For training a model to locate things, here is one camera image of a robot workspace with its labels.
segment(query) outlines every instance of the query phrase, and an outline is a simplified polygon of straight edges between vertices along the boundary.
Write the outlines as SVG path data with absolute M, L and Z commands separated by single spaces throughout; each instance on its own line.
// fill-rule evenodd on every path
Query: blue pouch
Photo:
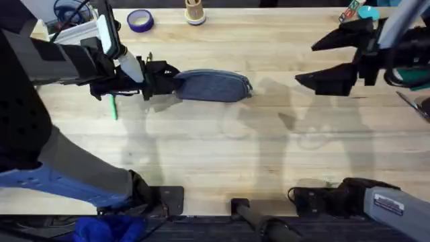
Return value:
M 197 69 L 181 72 L 175 78 L 183 79 L 176 91 L 179 99 L 237 102 L 251 97 L 253 89 L 245 76 L 230 71 Z

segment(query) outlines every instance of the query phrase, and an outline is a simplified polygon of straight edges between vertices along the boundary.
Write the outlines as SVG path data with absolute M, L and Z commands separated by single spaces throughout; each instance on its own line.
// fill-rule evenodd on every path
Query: black cable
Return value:
M 55 33 L 55 35 L 49 40 L 50 43 L 53 43 L 58 35 L 60 35 L 60 33 L 66 28 L 66 26 L 72 21 L 73 17 L 81 10 L 81 8 L 83 6 L 85 6 L 85 4 L 87 4 L 89 2 L 89 0 L 84 0 L 81 4 L 79 4 L 79 6 L 76 8 L 76 10 L 72 13 L 72 15 L 69 16 L 69 18 L 66 20 L 65 23 L 63 23 L 63 25 L 60 27 L 60 29 L 58 30 L 57 33 Z
M 58 2 L 60 0 L 56 0 L 53 6 L 53 10 L 54 10 L 54 14 L 58 20 L 58 22 L 60 23 L 64 23 L 66 21 L 66 13 L 68 12 L 74 12 L 74 10 L 76 10 L 75 6 L 71 6 L 71 5 L 61 5 L 58 6 Z M 81 1 L 78 0 L 72 0 L 76 3 L 82 3 Z M 88 5 L 86 5 L 87 11 L 88 11 L 88 18 L 91 19 L 91 17 L 93 16 L 91 10 L 89 9 Z M 77 22 L 73 22 L 74 24 L 83 24 L 85 22 L 85 18 L 82 15 L 82 13 L 78 12 L 77 15 L 79 16 L 79 21 Z
M 412 16 L 420 8 L 421 8 L 421 5 L 417 5 L 415 7 L 415 9 L 413 11 L 411 11 L 411 14 L 405 19 L 411 19 Z M 414 87 L 420 87 L 423 85 L 430 84 L 430 75 L 427 75 L 426 77 L 418 78 L 417 80 L 414 80 L 412 83 L 407 83 L 407 82 L 397 78 L 396 75 L 394 74 L 394 59 L 396 58 L 396 49 L 398 48 L 398 45 L 400 43 L 400 40 L 401 40 L 404 32 L 408 28 L 409 28 L 408 22 L 407 21 L 403 22 L 402 26 L 400 28 L 400 31 L 394 37 L 393 45 L 388 50 L 387 57 L 386 57 L 386 72 L 384 74 L 384 79 L 387 82 L 387 84 L 392 85 L 392 86 L 414 88 Z

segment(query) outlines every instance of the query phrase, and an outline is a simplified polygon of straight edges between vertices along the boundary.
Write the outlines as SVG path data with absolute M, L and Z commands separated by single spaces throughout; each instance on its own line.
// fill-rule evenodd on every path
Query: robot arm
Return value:
M 339 218 L 362 216 L 395 228 L 410 238 L 425 242 L 430 237 L 430 203 L 400 188 L 363 178 L 345 178 L 338 188 L 292 188 L 298 216 L 315 218 L 329 214 Z M 263 216 L 244 198 L 230 202 L 232 218 L 245 219 L 263 238 L 273 242 L 317 242 L 290 227 L 282 219 Z
M 393 74 L 396 67 L 429 68 L 430 27 L 408 30 L 429 6 L 428 0 L 404 0 L 388 19 L 379 21 L 377 29 L 371 18 L 341 24 L 314 44 L 312 50 L 356 47 L 353 61 L 297 75 L 297 81 L 315 90 L 317 95 L 348 96 L 358 77 L 364 79 L 364 85 L 373 86 L 379 70 L 386 69 L 384 78 L 389 85 L 420 88 L 429 84 L 429 76 L 407 83 Z
M 112 30 L 112 10 L 106 1 L 100 2 L 105 4 L 105 11 L 99 10 L 102 20 L 111 23 L 106 29 Z M 149 187 L 134 171 L 114 167 L 78 147 L 52 125 L 34 89 L 35 84 L 88 84 L 98 98 L 106 93 L 141 91 L 144 99 L 149 99 L 180 87 L 179 80 L 173 78 L 179 71 L 165 61 L 144 63 L 128 55 L 125 65 L 136 67 L 137 63 L 134 74 L 140 72 L 145 79 L 115 67 L 113 58 L 128 52 L 118 33 L 111 34 L 104 40 L 110 42 L 106 48 L 97 38 L 70 46 L 0 30 L 0 186 L 83 200 L 102 214 L 181 214 L 182 187 Z

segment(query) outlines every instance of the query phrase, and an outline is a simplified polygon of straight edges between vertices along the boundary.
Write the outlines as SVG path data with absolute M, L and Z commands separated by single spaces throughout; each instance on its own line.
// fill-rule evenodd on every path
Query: wooden tabletop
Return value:
M 294 214 L 293 186 L 339 183 L 345 177 L 382 180 L 430 201 L 430 124 L 380 79 L 359 81 L 349 97 L 321 97 L 294 75 L 351 61 L 352 48 L 312 52 L 338 26 L 343 9 L 207 9 L 190 26 L 184 9 L 154 9 L 155 27 L 143 34 L 115 10 L 121 41 L 135 55 L 150 51 L 180 70 L 220 69 L 246 75 L 254 96 L 236 104 L 109 101 L 88 87 L 43 86 L 53 122 L 73 142 L 108 163 L 139 172 L 150 185 L 182 185 L 184 214 L 228 214 L 235 197 L 268 214 Z M 386 15 L 389 9 L 383 9 Z M 430 95 L 428 91 L 412 97 Z M 0 213 L 94 214 L 85 202 L 41 192 L 2 189 Z

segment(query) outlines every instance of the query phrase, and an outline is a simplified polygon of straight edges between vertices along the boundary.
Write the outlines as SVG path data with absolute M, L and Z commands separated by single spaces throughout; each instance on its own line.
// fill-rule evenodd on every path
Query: painter's tape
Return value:
M 147 18 L 148 20 L 142 24 L 136 24 L 137 20 L 141 18 Z M 127 23 L 131 30 L 142 33 L 150 30 L 154 26 L 154 18 L 148 10 L 138 9 L 128 14 Z

